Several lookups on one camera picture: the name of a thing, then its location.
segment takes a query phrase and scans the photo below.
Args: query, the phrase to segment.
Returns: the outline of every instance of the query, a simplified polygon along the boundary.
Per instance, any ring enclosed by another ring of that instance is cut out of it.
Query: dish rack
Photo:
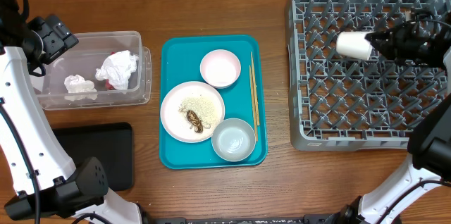
[[[409,134],[444,98],[445,72],[337,54],[340,31],[386,30],[410,8],[442,19],[450,0],[289,0],[290,134],[299,150],[405,149]],[[429,35],[433,23],[423,24]]]

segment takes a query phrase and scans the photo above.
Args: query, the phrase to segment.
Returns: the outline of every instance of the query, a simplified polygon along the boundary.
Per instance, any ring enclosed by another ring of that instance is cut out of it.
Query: tray
[[[373,52],[368,61],[342,57],[343,30],[386,30],[411,7],[440,20],[450,0],[289,0],[291,142],[299,150],[405,149],[412,130],[446,95],[437,68],[398,66]],[[433,25],[421,28],[428,35]]]
[[[161,52],[161,98],[180,83],[190,80],[202,81],[200,63],[202,58],[215,49],[233,52],[241,62],[241,75],[232,86],[218,89],[225,104],[225,119],[240,118],[253,126],[252,100],[249,86],[251,52],[254,56],[257,96],[259,101],[259,141],[251,156],[243,161],[224,161],[213,150],[211,139],[188,144],[172,138],[160,121],[160,159],[171,169],[219,168],[253,166],[260,164],[268,153],[266,119],[264,109],[263,79],[261,77],[260,53],[257,41],[248,35],[225,35],[209,37],[179,37],[168,40]]]

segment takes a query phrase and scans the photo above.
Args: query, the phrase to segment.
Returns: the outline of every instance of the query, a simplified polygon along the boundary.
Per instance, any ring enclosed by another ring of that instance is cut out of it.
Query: teal tray
[[[225,104],[225,119],[240,118],[254,127],[252,100],[249,84],[251,51],[254,57],[257,98],[259,101],[259,141],[252,154],[243,161],[224,161],[213,150],[211,139],[200,143],[184,143],[171,137],[160,120],[160,159],[168,168],[219,168],[253,166],[260,164],[268,153],[266,138],[266,116],[261,77],[259,44],[248,35],[226,35],[209,37],[179,37],[168,40],[161,52],[161,98],[180,83],[204,81],[200,75],[200,62],[210,51],[225,49],[233,52],[241,62],[241,74],[232,86],[218,89]]]

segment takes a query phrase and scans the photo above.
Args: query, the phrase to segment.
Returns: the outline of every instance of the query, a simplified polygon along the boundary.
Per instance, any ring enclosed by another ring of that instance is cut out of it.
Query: wooden chopstick
[[[254,85],[252,84],[252,70],[251,66],[249,66],[249,82],[251,88],[251,100],[252,100],[252,118],[254,119],[254,131],[255,131],[255,141],[259,141],[259,133],[257,132],[257,121],[256,121],[256,112],[255,112],[255,99],[254,99]]]
[[[257,98],[257,84],[255,82],[254,57],[252,55],[252,51],[251,51],[251,65],[252,65],[252,84],[254,87],[254,98],[255,98],[255,113],[257,115],[257,125],[260,125],[259,99]]]

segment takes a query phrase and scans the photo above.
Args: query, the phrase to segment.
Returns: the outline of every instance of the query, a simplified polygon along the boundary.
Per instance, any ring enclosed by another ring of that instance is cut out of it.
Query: wooden tabletop
[[[46,112],[53,128],[128,122],[135,132],[135,186],[119,193],[153,217],[233,218],[332,213],[366,194],[406,151],[306,152],[291,146],[287,0],[30,0],[31,16],[58,15],[73,32],[136,30],[152,52],[152,96],[141,106]],[[259,43],[268,156],[256,167],[170,170],[159,159],[161,48],[171,37],[249,34]],[[13,195],[0,158],[0,205]],[[451,189],[438,188],[402,215],[405,223],[449,223]],[[9,220],[3,207],[0,223]],[[71,223],[42,220],[42,223]]]

